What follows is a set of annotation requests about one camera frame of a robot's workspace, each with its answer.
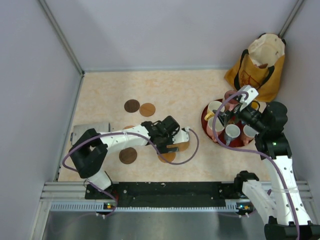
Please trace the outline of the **light wood coaster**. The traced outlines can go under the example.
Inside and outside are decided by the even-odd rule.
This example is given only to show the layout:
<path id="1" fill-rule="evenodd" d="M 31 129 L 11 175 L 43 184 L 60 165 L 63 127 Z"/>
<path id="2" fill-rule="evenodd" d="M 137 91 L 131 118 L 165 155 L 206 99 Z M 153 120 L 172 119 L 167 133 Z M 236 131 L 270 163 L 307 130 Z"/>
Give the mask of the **light wood coaster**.
<path id="1" fill-rule="evenodd" d="M 139 108 L 139 113 L 144 117 L 150 117 L 156 112 L 156 107 L 152 103 L 144 103 Z"/>
<path id="2" fill-rule="evenodd" d="M 169 152 L 169 153 L 162 153 L 161 154 L 167 161 L 165 161 L 159 154 L 157 155 L 158 159 L 162 162 L 162 163 L 171 163 L 174 161 L 174 159 L 176 158 L 176 153 L 175 152 Z"/>

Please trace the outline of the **dark walnut coaster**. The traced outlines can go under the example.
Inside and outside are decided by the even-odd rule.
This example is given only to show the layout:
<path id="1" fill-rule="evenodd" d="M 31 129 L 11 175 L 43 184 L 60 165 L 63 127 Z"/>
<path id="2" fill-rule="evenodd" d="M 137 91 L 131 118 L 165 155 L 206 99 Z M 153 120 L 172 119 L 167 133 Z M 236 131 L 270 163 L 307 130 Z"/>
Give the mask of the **dark walnut coaster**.
<path id="1" fill-rule="evenodd" d="M 119 160 L 126 165 L 132 164 L 137 156 L 137 151 L 133 147 L 125 148 L 119 152 Z"/>
<path id="2" fill-rule="evenodd" d="M 129 99 L 124 103 L 124 110 L 128 113 L 137 112 L 140 109 L 140 102 L 136 99 Z"/>

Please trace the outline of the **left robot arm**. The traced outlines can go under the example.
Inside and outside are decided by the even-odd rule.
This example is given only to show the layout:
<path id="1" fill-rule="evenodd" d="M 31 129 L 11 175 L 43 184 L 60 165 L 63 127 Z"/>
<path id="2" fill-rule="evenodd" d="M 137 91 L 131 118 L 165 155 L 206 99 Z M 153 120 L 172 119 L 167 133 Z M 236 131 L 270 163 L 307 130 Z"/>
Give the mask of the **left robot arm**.
<path id="1" fill-rule="evenodd" d="M 125 130 L 102 133 L 91 128 L 69 150 L 70 158 L 82 179 L 96 186 L 102 198 L 109 198 L 114 191 L 112 181 L 102 165 L 105 157 L 114 152 L 137 146 L 154 145 L 159 153 L 168 153 L 168 146 L 182 143 L 187 134 L 172 116 L 164 120 L 144 121 Z"/>

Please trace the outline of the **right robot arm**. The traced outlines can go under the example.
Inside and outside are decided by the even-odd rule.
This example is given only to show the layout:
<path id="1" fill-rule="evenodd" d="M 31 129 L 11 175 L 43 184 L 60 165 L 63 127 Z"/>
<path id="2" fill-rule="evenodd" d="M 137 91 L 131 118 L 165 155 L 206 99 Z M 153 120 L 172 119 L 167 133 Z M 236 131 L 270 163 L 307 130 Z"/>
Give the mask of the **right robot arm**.
<path id="1" fill-rule="evenodd" d="M 293 173 L 292 151 L 283 133 L 288 121 L 287 108 L 280 102 L 270 102 L 263 112 L 242 103 L 233 111 L 214 110 L 213 122 L 235 117 L 252 127 L 256 149 L 252 153 L 261 157 L 270 180 L 271 198 L 257 176 L 248 171 L 235 178 L 233 192 L 239 198 L 249 198 L 264 223 L 267 240 L 318 240 L 320 226 L 313 223 L 304 207 Z"/>

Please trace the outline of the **red round tray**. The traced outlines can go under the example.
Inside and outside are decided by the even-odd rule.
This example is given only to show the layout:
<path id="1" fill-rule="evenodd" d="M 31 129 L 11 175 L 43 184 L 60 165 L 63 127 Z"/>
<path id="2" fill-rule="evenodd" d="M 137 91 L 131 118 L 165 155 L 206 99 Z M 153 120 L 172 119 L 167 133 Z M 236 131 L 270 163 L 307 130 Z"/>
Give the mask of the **red round tray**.
<path id="1" fill-rule="evenodd" d="M 219 143 L 217 142 L 217 140 L 215 139 L 214 135 L 213 135 L 213 130 L 211 129 L 212 127 L 212 122 L 211 121 L 206 121 L 206 117 L 209 114 L 209 105 L 211 103 L 213 103 L 213 106 L 217 106 L 219 107 L 223 102 L 223 99 L 216 99 L 212 102 L 210 102 L 202 111 L 201 114 L 201 126 L 202 129 L 204 131 L 204 133 L 208 136 L 208 138 L 215 144 L 219 145 Z M 228 125 L 235 125 L 237 126 L 237 128 L 240 131 L 240 134 L 237 136 L 237 138 L 234 138 L 230 141 L 229 143 L 229 147 L 231 148 L 240 148 L 240 147 L 244 147 L 247 146 L 248 144 L 250 144 L 255 136 L 258 134 L 253 128 L 251 128 L 250 126 L 248 126 L 247 124 L 243 124 L 241 121 L 239 121 L 238 123 L 234 122 L 235 117 L 232 117 L 231 120 L 228 122 Z M 223 143 L 223 144 L 227 144 L 228 142 L 226 141 L 227 138 L 229 137 L 229 135 L 226 134 L 226 129 L 222 126 L 218 126 L 216 129 L 217 135 L 218 135 L 218 139 Z"/>

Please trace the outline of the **pink mug white inside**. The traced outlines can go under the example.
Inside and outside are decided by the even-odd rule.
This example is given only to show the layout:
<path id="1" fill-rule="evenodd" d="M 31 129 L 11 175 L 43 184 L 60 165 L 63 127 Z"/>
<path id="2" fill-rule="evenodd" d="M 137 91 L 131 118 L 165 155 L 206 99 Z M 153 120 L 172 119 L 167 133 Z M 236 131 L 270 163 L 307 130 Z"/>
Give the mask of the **pink mug white inside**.
<path id="1" fill-rule="evenodd" d="M 216 135 L 219 137 L 224 129 L 225 127 L 221 124 L 219 119 L 216 120 L 215 124 L 214 117 L 211 117 L 207 121 L 206 133 L 214 142 L 217 142 L 217 138 L 214 136 L 214 131 L 216 132 Z"/>

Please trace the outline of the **grey blue mug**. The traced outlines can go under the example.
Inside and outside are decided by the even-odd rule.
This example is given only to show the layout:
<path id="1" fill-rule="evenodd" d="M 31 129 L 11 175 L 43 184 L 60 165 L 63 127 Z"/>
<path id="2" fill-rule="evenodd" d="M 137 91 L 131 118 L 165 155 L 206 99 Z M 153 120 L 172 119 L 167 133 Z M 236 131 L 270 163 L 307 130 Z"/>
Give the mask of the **grey blue mug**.
<path id="1" fill-rule="evenodd" d="M 225 145 L 229 146 L 232 141 L 238 138 L 241 134 L 240 128 L 235 124 L 229 124 L 225 127 L 224 140 Z"/>

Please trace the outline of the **small pink mug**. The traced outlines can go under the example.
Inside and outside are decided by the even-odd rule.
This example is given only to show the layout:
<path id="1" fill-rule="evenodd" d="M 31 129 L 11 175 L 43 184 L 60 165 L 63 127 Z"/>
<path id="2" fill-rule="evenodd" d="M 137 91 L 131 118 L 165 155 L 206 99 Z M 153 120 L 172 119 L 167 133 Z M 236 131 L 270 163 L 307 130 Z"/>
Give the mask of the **small pink mug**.
<path id="1" fill-rule="evenodd" d="M 252 141 L 255 138 L 257 134 L 258 132 L 256 130 L 254 130 L 252 127 L 246 124 L 242 129 L 240 138 L 243 144 L 246 146 L 250 143 L 250 141 Z"/>

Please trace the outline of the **blue mug yellow inside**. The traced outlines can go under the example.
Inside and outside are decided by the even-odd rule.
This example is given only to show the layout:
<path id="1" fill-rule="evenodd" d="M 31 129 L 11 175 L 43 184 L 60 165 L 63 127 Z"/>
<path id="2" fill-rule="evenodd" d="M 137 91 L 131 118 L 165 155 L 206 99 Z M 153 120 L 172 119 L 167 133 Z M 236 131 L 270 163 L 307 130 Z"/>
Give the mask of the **blue mug yellow inside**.
<path id="1" fill-rule="evenodd" d="M 259 111 L 259 109 L 261 107 L 260 103 L 255 100 L 251 102 L 250 106 L 256 111 Z"/>

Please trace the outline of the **yellow tote bag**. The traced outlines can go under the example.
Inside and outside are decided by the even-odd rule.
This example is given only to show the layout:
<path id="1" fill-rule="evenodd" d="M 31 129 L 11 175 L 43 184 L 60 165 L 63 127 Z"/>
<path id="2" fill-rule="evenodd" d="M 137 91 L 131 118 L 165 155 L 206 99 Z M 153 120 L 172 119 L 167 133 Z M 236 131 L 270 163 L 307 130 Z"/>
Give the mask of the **yellow tote bag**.
<path id="1" fill-rule="evenodd" d="M 273 101 L 280 89 L 286 41 L 273 33 L 263 33 L 245 50 L 224 79 L 235 90 L 250 85 L 258 91 L 259 102 Z"/>

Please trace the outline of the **blue white razor box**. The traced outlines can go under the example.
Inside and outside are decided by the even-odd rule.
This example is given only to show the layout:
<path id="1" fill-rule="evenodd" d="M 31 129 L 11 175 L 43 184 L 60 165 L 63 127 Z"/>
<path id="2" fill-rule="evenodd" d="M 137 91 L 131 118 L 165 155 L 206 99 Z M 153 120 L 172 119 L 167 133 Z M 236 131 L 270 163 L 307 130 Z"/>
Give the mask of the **blue white razor box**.
<path id="1" fill-rule="evenodd" d="M 111 130 L 111 124 L 110 122 L 105 121 L 75 125 L 70 136 L 71 145 L 73 146 L 79 140 L 79 138 L 85 133 L 85 131 L 89 129 L 95 129 L 97 132 L 107 133 Z"/>

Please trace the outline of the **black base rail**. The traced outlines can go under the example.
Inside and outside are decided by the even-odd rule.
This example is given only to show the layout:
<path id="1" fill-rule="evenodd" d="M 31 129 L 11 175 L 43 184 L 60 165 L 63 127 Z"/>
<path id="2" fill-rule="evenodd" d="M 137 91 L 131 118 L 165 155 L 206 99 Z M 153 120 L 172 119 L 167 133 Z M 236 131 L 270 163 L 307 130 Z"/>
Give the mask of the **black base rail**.
<path id="1" fill-rule="evenodd" d="M 237 210 L 252 211 L 249 199 L 233 183 L 214 182 L 119 182 L 106 189 L 119 207 L 225 207 L 235 200 Z"/>

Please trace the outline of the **right aluminium frame post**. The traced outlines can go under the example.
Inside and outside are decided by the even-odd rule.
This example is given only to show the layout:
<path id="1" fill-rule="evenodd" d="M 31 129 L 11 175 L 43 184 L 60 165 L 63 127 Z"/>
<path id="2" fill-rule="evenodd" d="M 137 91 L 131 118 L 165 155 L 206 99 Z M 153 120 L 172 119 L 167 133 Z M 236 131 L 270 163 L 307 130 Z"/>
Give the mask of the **right aluminium frame post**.
<path id="1" fill-rule="evenodd" d="M 288 29 L 290 28 L 291 24 L 293 23 L 294 19 L 300 12 L 300 10 L 303 8 L 303 5 L 305 4 L 306 0 L 297 0 L 290 11 L 288 17 L 286 18 L 282 28 L 280 29 L 278 33 L 278 37 L 283 39 L 285 37 L 285 34 L 287 33 Z"/>

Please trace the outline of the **aluminium frame post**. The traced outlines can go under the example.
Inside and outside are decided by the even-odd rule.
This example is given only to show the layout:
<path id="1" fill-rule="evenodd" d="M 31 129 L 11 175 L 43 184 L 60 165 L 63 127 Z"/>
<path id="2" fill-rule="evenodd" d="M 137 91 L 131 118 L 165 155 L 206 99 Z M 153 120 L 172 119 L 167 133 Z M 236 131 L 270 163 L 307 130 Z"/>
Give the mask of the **aluminium frame post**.
<path id="1" fill-rule="evenodd" d="M 55 32 L 59 42 L 61 43 L 64 51 L 66 52 L 67 56 L 69 57 L 70 61 L 76 68 L 77 72 L 81 77 L 85 75 L 85 71 L 81 67 L 80 62 L 78 61 L 73 49 L 71 48 L 65 34 L 63 33 L 58 21 L 56 20 L 53 12 L 51 11 L 48 3 L 46 0 L 37 0 L 40 8 L 44 12 L 45 16 L 47 17 L 48 21 L 50 22 L 50 25 Z"/>
<path id="2" fill-rule="evenodd" d="M 280 29 L 278 33 L 278 37 L 283 39 L 285 37 L 285 34 L 287 33 L 288 29 L 290 28 L 291 24 L 293 23 L 294 19 L 300 12 L 300 10 L 303 8 L 303 5 L 305 4 L 306 0 L 297 0 L 290 11 L 288 17 L 286 18 L 282 28 Z"/>

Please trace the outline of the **left aluminium frame post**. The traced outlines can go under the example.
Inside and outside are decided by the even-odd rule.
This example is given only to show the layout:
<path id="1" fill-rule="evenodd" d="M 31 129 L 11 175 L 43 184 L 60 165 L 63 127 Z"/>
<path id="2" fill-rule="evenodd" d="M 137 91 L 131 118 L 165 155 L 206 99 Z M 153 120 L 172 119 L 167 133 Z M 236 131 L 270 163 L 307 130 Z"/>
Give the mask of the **left aluminium frame post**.
<path id="1" fill-rule="evenodd" d="M 44 12 L 45 16 L 47 17 L 48 21 L 50 22 L 50 25 L 55 32 L 59 42 L 61 43 L 64 51 L 66 52 L 67 56 L 69 57 L 70 61 L 76 68 L 77 72 L 81 77 L 85 75 L 85 71 L 81 67 L 80 62 L 78 61 L 73 49 L 71 48 L 65 34 L 63 33 L 58 21 L 56 20 L 53 12 L 51 11 L 48 3 L 46 0 L 37 0 L 40 8 Z"/>

